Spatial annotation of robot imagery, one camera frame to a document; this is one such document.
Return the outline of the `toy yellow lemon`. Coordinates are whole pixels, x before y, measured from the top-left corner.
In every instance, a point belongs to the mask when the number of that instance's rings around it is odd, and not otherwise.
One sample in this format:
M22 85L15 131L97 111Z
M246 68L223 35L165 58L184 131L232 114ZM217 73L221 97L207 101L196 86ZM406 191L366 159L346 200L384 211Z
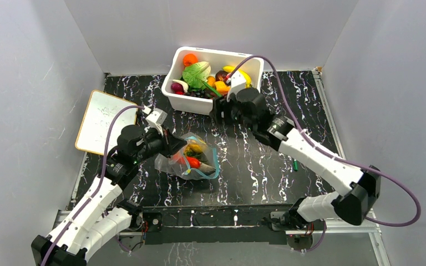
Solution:
M198 144L188 144L186 148L187 153L199 154L202 153L203 149Z

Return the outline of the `toy pineapple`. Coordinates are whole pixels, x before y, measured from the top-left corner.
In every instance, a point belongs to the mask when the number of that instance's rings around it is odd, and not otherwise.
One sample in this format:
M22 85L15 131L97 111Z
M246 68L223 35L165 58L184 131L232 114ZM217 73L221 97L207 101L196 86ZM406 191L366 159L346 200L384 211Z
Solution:
M186 157L200 158L204 155L204 150L206 149L206 144L204 142L194 137L187 138L186 142L187 145L183 152Z

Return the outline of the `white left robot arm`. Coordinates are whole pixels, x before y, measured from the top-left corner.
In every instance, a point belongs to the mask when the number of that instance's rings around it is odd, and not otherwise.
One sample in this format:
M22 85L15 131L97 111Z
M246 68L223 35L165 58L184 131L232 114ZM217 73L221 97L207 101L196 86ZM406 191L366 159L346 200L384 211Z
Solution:
M33 240L35 264L86 265L118 233L141 228L144 217L138 204L123 200L108 214L106 209L138 174L139 163L157 155L170 157L186 144L165 128L139 135L134 125L124 127L84 197L47 236Z

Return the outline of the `clear zip top bag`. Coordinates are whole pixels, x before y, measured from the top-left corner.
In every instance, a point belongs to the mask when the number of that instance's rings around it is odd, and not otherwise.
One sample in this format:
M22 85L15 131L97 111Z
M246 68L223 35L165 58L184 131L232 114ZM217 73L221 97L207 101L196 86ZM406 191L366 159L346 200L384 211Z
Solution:
M182 138L186 145L176 154L169 158L157 155L155 169L184 180L216 179L220 173L217 149L192 132Z

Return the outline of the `toy red tomato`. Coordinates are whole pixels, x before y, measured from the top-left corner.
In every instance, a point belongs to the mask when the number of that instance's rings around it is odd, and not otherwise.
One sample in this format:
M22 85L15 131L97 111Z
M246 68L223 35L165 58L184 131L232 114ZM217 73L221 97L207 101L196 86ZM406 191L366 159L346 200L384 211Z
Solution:
M201 166L201 162L194 157L187 157L186 160L190 168L199 168Z

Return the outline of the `toy green bean pod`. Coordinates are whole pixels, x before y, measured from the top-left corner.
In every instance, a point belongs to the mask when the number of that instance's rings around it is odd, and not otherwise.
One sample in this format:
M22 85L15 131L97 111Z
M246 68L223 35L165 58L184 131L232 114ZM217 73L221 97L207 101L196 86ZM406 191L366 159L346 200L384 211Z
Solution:
M222 97L222 95L221 94L219 94L215 89L214 89L214 87L213 86L210 86L208 83L207 83L207 78L206 79L204 79L204 80L202 80L202 79L200 79L200 78L197 78L196 79L200 84L201 84L201 87L200 87L200 89L204 92L204 94L205 95L207 95L208 97L210 97L210 98L215 98L215 97Z

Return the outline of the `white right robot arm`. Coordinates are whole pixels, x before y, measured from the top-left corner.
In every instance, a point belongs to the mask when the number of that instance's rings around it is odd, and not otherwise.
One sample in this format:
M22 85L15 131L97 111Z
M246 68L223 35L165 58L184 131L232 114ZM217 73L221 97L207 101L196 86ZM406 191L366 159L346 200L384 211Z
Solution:
M296 159L334 188L332 193L300 198L287 213L271 219L275 226L305 229L327 218L359 226L379 197L381 178L372 172L374 167L363 170L345 165L335 153L319 152L322 145L309 144L289 117L272 113L257 89L241 90L230 99L214 98L210 116L217 124L245 125L260 143Z

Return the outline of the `toy grey fish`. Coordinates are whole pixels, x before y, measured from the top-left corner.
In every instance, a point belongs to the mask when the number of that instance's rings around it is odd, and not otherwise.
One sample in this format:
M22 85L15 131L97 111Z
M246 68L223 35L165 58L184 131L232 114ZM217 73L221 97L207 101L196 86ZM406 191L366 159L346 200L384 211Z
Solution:
M212 175L216 172L216 168L214 166L210 166L203 162L201 162L196 169L206 176Z

